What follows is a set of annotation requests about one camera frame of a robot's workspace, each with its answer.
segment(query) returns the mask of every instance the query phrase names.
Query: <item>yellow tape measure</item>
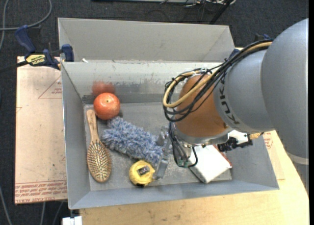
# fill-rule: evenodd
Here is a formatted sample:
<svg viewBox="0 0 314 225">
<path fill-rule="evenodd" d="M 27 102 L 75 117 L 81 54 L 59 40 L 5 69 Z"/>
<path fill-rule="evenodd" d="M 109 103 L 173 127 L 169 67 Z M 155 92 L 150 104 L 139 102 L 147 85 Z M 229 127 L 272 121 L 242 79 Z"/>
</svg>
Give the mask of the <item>yellow tape measure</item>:
<svg viewBox="0 0 314 225">
<path fill-rule="evenodd" d="M 136 186 L 146 186 L 154 181 L 153 174 L 155 170 L 144 160 L 135 162 L 129 170 L 129 177 L 131 182 Z"/>
</svg>

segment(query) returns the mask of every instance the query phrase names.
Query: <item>blue duster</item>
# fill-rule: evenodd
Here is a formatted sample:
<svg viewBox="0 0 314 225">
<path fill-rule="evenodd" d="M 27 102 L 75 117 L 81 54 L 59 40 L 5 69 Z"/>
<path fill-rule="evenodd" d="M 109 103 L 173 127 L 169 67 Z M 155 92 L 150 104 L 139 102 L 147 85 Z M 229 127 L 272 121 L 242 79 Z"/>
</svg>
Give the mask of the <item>blue duster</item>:
<svg viewBox="0 0 314 225">
<path fill-rule="evenodd" d="M 145 160 L 157 168 L 162 156 L 162 147 L 156 144 L 157 136 L 119 116 L 108 120 L 107 127 L 101 137 L 107 147 L 130 158 Z"/>
</svg>

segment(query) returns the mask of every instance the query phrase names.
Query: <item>clamp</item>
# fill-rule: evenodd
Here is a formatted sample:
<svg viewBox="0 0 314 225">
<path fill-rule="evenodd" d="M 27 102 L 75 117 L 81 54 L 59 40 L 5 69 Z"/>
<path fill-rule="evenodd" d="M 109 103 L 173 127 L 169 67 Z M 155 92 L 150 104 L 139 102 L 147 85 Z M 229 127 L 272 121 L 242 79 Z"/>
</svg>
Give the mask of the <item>clamp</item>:
<svg viewBox="0 0 314 225">
<path fill-rule="evenodd" d="M 64 53 L 65 59 L 62 61 L 74 61 L 73 49 L 69 44 L 65 44 L 60 50 L 53 52 L 50 52 L 48 49 L 43 49 L 42 52 L 36 52 L 36 47 L 27 33 L 27 28 L 27 25 L 24 25 L 14 33 L 20 45 L 27 49 L 25 61 L 16 64 L 17 67 L 30 64 L 31 66 L 48 66 L 60 70 L 60 62 L 54 58 L 53 53 Z"/>
</svg>

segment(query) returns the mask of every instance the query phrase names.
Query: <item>cardboard sheet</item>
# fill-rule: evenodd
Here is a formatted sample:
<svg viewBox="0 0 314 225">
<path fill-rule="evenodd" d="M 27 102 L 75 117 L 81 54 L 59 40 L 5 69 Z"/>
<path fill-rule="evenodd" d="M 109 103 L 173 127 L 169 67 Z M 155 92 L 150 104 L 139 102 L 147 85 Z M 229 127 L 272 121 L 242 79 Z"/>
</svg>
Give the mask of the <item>cardboard sheet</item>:
<svg viewBox="0 0 314 225">
<path fill-rule="evenodd" d="M 15 203 L 64 199 L 61 72 L 25 65 L 17 69 Z"/>
</svg>

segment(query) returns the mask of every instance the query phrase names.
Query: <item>wooden hairbrush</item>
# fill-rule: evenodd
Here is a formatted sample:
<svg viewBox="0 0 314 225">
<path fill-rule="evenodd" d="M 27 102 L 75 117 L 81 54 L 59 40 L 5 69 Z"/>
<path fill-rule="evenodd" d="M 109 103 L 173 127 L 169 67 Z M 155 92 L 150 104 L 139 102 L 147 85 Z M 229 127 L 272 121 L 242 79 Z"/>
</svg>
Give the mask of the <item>wooden hairbrush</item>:
<svg viewBox="0 0 314 225">
<path fill-rule="evenodd" d="M 105 182 L 111 173 L 109 150 L 99 139 L 95 111 L 89 109 L 86 115 L 91 136 L 91 142 L 87 151 L 87 166 L 90 174 L 97 182 Z"/>
</svg>

